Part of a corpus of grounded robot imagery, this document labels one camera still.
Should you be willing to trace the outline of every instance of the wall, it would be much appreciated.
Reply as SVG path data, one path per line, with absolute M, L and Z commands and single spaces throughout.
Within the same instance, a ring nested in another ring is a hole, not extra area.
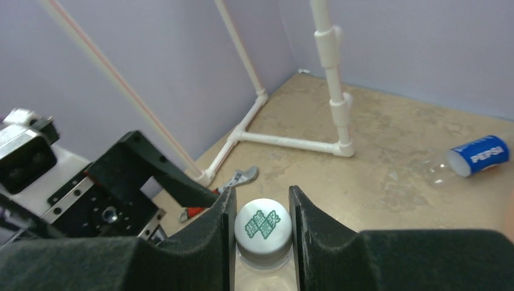
M 309 0 L 278 0 L 296 62 L 317 76 Z M 345 82 L 514 119 L 514 2 L 329 0 Z
M 229 9 L 272 92 L 294 74 L 296 64 L 276 0 L 246 2 L 231 1 Z M 255 101 L 213 1 L 61 4 L 193 158 L 235 126 Z M 125 132 L 141 129 L 178 162 L 36 1 L 0 4 L 0 88 L 0 115 L 13 107 L 53 115 L 62 133 L 59 143 L 89 159 Z

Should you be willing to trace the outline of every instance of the adjustable wrench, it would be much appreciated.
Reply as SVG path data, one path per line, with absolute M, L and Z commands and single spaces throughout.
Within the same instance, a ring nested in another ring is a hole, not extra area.
M 253 182 L 257 176 L 259 175 L 259 168 L 257 166 L 250 167 L 246 171 L 236 170 L 236 173 L 232 176 L 232 178 L 223 186 L 218 187 L 212 192 L 216 194 L 223 193 L 226 188 L 229 187 L 237 187 L 244 184 L 249 184 Z M 184 209 L 178 216 L 178 221 L 180 223 L 184 223 L 190 218 L 195 217 L 196 215 L 200 214 L 202 211 L 204 211 L 205 208 L 203 207 L 189 207 Z

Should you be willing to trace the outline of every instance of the blue label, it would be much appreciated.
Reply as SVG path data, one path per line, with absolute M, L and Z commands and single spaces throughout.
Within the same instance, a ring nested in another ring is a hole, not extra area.
M 471 174 L 509 161 L 509 148 L 497 136 L 488 135 L 452 149 L 461 155 L 471 168 Z

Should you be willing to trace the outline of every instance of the floor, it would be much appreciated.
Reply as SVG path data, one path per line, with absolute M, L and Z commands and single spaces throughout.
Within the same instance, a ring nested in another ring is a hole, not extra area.
M 320 209 L 356 231 L 502 230 L 504 205 L 514 187 L 514 163 L 469 179 L 450 179 L 435 187 L 428 182 L 434 177 L 427 176 L 424 161 L 484 135 L 514 132 L 513 123 L 368 89 L 345 90 L 354 97 L 354 157 L 242 142 L 227 158 L 212 186 L 224 184 L 235 169 L 257 165 L 259 178 L 237 188 L 239 208 L 256 198 L 274 199 L 288 207 L 288 187 L 299 185 Z M 336 142 L 326 82 L 295 75 L 271 96 L 249 131 Z M 224 142 L 222 138 L 207 151 L 198 160 L 199 165 L 207 168 Z M 163 192 L 154 201 L 168 212 L 163 226 L 169 234 L 183 227 L 176 221 L 180 207 L 169 195 Z

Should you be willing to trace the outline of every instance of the white pvc pipe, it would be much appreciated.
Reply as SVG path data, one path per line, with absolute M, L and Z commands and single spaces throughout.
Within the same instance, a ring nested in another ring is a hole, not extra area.
M 230 37 L 232 38 L 232 41 L 234 42 L 234 45 L 236 46 L 236 50 L 238 51 L 239 57 L 242 60 L 242 63 L 244 64 L 244 67 L 246 69 L 246 72 L 248 72 L 248 75 L 250 76 L 250 79 L 252 80 L 253 86 L 255 87 L 255 91 L 257 94 L 261 91 L 264 91 L 264 87 L 261 84 L 261 81 L 259 80 L 259 77 L 257 76 L 257 73 L 255 72 L 255 68 L 248 57 L 248 53 L 246 52 L 246 49 L 244 48 L 244 44 L 241 41 L 241 37 L 239 36 L 239 33 L 234 25 L 234 22 L 232 21 L 232 18 L 230 17 L 229 10 L 227 9 L 227 5 L 225 4 L 224 0 L 215 0 L 216 7 L 218 8 L 219 14 L 221 15 L 221 18 L 223 19 L 223 22 L 225 23 L 225 26 L 227 27 L 227 30 L 229 31 Z
M 349 130 L 352 96 L 343 93 L 339 71 L 341 63 L 339 46 L 341 45 L 342 30 L 337 26 L 332 26 L 330 22 L 327 0 L 311 0 L 310 5 L 316 25 L 314 37 L 318 47 L 319 60 L 325 68 L 329 86 L 332 119 L 338 129 L 339 141 L 336 144 L 338 150 L 334 151 L 334 155 L 352 156 L 355 152 Z
M 61 25 L 63 30 L 72 37 L 76 44 L 83 49 L 87 56 L 89 56 L 90 59 L 107 75 L 107 77 L 114 83 L 115 87 L 120 89 L 122 94 L 131 101 L 136 110 L 138 110 L 141 115 L 143 115 L 143 117 L 145 117 L 149 123 L 154 126 L 156 131 L 160 133 L 166 141 L 168 141 L 170 147 L 178 154 L 185 166 L 192 171 L 193 175 L 196 176 L 196 179 L 206 186 L 205 183 L 207 180 L 204 179 L 204 172 L 195 164 L 191 157 L 189 157 L 172 134 L 164 127 L 146 103 L 135 92 L 132 86 L 128 84 L 114 65 L 93 43 L 90 37 L 82 28 L 80 28 L 69 13 L 66 12 L 64 7 L 62 7 L 57 0 L 39 0 L 39 3 L 49 13 L 49 15 Z
M 260 135 L 258 133 L 243 132 L 241 133 L 242 141 L 260 142 L 263 144 L 272 144 L 274 146 L 292 147 L 301 150 L 313 150 L 315 152 L 333 153 L 334 144 L 319 141 L 306 141 L 296 138 L 283 138 L 281 136 Z
M 266 100 L 268 100 L 266 92 L 261 91 L 260 95 L 257 97 L 257 100 L 255 100 L 253 106 L 250 108 L 248 113 L 246 113 L 242 121 L 234 128 L 232 133 L 229 135 L 227 142 L 225 142 L 225 144 L 223 145 L 221 151 L 219 151 L 218 155 L 214 158 L 214 161 L 212 161 L 210 167 L 205 171 L 208 176 L 214 177 L 214 175 L 219 169 L 219 166 L 221 166 L 221 164 L 228 157 L 232 148 L 234 148 L 234 146 L 237 145 L 237 143 L 241 139 L 241 134 L 244 133 L 250 122 L 257 115 L 259 109 L 261 109 L 261 107 L 264 106 Z

